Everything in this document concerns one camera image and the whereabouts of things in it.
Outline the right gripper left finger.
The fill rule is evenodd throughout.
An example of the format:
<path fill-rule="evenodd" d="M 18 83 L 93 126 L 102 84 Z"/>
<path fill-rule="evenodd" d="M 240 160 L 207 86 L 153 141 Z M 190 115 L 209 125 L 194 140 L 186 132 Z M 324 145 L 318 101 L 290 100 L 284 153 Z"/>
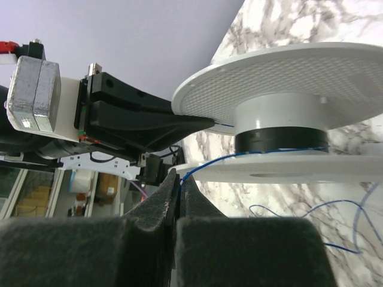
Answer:
<path fill-rule="evenodd" d="M 123 216 L 1 221 L 1 285 L 169 286 L 179 183 Z"/>

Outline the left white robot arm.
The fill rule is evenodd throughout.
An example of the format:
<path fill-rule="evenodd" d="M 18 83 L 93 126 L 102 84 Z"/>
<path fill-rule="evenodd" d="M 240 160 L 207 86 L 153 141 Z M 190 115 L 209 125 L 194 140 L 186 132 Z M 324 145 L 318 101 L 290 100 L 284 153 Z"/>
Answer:
<path fill-rule="evenodd" d="M 54 130 L 42 131 L 34 115 L 7 111 L 1 88 L 1 166 L 38 171 L 94 170 L 158 186 L 171 163 L 161 151 L 214 125 L 210 118 L 175 115 L 171 104 L 108 73 L 62 80 Z"/>

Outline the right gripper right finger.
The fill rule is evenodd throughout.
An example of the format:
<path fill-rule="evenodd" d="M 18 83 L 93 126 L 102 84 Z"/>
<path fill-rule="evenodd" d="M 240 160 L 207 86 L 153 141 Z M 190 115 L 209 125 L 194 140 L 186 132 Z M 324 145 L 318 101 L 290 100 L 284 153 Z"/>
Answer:
<path fill-rule="evenodd" d="M 178 286 L 336 286 L 324 243 L 307 219 L 229 218 L 192 178 L 181 190 Z"/>

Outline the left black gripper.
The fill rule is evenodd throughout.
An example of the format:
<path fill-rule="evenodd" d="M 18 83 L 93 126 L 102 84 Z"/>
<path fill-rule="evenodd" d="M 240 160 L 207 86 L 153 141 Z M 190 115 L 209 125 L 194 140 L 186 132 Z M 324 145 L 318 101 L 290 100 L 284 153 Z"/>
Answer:
<path fill-rule="evenodd" d="M 186 136 L 213 127 L 210 118 L 174 115 L 168 100 L 141 91 L 116 77 L 100 72 L 87 77 L 90 107 L 87 136 L 114 149 L 154 152 Z M 56 111 L 50 118 L 51 131 L 39 134 L 51 141 L 38 155 L 80 155 L 90 151 L 79 140 L 75 127 L 80 80 L 62 77 Z"/>

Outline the grey plastic cable spool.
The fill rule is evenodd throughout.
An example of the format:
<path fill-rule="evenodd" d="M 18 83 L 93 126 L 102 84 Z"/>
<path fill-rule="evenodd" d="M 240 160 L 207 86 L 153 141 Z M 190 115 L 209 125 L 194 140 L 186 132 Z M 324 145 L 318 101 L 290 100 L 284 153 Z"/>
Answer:
<path fill-rule="evenodd" d="M 173 95 L 177 115 L 214 120 L 235 153 L 176 166 L 183 179 L 248 184 L 382 181 L 382 155 L 331 155 L 327 132 L 382 113 L 382 48 L 285 45 L 211 65 Z"/>

